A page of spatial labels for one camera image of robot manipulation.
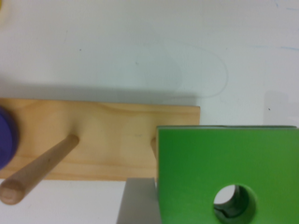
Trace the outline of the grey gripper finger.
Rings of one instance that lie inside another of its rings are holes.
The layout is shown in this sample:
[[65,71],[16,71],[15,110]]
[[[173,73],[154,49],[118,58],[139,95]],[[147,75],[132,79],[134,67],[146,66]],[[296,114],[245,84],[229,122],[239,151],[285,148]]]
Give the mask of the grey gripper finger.
[[153,178],[126,180],[117,224],[162,224]]

